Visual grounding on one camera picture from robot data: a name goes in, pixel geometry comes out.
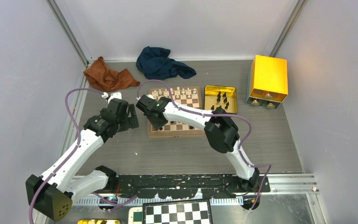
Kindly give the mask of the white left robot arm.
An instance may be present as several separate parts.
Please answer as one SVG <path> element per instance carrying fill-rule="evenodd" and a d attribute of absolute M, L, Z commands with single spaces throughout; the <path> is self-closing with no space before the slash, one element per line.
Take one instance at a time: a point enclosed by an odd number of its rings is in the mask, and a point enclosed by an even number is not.
<path fill-rule="evenodd" d="M 135 106 L 123 100 L 121 92 L 104 92 L 102 97 L 107 100 L 107 107 L 89 118 L 83 129 L 75 126 L 77 138 L 68 150 L 40 176 L 30 175 L 26 180 L 30 223 L 34 223 L 34 210 L 58 222 L 67 215 L 73 203 L 96 191 L 110 193 L 117 188 L 117 174 L 106 166 L 99 166 L 87 176 L 72 180 L 108 139 L 116 133 L 139 127 Z"/>

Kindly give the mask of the yellow metal tray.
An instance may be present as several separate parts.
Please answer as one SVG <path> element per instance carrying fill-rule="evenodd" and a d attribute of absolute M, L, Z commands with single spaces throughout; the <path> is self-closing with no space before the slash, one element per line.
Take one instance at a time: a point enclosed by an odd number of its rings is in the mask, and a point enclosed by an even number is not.
<path fill-rule="evenodd" d="M 204 109 L 215 110 L 218 107 L 227 113 L 237 114 L 237 92 L 235 87 L 206 85 L 204 88 Z"/>

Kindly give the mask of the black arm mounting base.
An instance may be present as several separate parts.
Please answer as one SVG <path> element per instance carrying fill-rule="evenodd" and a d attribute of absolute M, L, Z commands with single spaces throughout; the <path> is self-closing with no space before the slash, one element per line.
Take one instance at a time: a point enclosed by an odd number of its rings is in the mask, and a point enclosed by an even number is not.
<path fill-rule="evenodd" d="M 117 175 L 114 183 L 96 193 L 118 194 L 123 198 L 134 195 L 138 199 L 202 199 L 233 198 L 270 192 L 268 178 L 258 177 L 259 185 L 251 188 L 235 174 L 193 174 L 193 175 Z"/>

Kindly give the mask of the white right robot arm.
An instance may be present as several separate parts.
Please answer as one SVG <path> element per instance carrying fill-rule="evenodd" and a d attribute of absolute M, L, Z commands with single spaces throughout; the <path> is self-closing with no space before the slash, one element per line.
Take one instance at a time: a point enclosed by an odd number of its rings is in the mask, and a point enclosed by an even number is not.
<path fill-rule="evenodd" d="M 155 129 L 173 121 L 202 130 L 210 147 L 229 159 L 240 178 L 241 188 L 250 192 L 258 186 L 260 172 L 243 150 L 238 126 L 232 120 L 234 114 L 226 113 L 222 108 L 214 111 L 192 108 L 166 97 L 156 100 L 152 95 L 142 95 L 137 100 L 136 107 Z"/>

